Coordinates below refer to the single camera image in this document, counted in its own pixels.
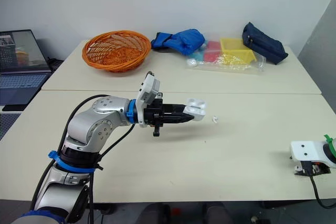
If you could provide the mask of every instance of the plastic bag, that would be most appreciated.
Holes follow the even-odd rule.
[[[187,65],[192,69],[259,73],[265,59],[245,47],[242,39],[221,38],[208,40],[188,56]]]

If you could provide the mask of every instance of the small white object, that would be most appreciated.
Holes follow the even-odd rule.
[[[218,117],[216,117],[215,115],[212,117],[212,121],[214,122],[214,123],[218,123]]]
[[[303,169],[302,169],[302,166],[296,165],[296,166],[294,167],[294,170],[296,170],[297,172],[300,172],[300,171],[302,171]]]
[[[205,48],[206,48],[206,43],[203,43],[203,44],[200,46],[199,50],[205,50]]]
[[[184,108],[183,113],[193,115],[194,121],[200,121],[205,116],[206,103],[204,100],[189,98],[187,106]]]
[[[196,67],[197,66],[197,60],[194,58],[187,59],[187,64],[189,67]]]

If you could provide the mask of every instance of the black pouch zipper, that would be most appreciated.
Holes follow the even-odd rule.
[[[279,52],[278,50],[276,50],[274,48],[273,45],[269,44],[267,41],[265,40],[259,40],[258,38],[252,38],[250,35],[247,35],[247,38],[249,40],[249,46],[252,46],[252,43],[256,44],[257,46],[264,48],[266,50],[269,50],[275,54],[283,54],[283,52]]]

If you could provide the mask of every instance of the blue cloth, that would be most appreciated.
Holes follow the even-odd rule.
[[[205,39],[196,29],[188,29],[177,34],[157,33],[156,38],[152,40],[152,49],[172,48],[183,55],[190,55],[198,49]]]

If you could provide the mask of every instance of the blue strap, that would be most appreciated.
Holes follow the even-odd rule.
[[[94,173],[95,170],[96,170],[95,168],[77,168],[77,167],[70,166],[70,165],[64,163],[60,159],[60,157],[58,156],[56,151],[51,151],[49,153],[48,157],[53,158],[56,161],[56,163],[60,167],[62,167],[63,169],[68,170],[68,171],[73,172],[73,173]]]
[[[157,33],[156,38],[152,40],[152,49],[161,49],[163,48],[163,43],[167,41],[172,34],[166,34],[166,33]]]
[[[126,116],[130,123],[134,124],[134,105],[136,99],[131,100],[130,105],[128,106],[128,111],[126,112]]]
[[[65,219],[62,216],[54,215],[50,211],[46,211],[46,210],[37,210],[37,211],[31,210],[28,213],[23,214],[21,217],[32,216],[32,215],[46,216],[51,219],[54,219],[59,224],[66,224]]]

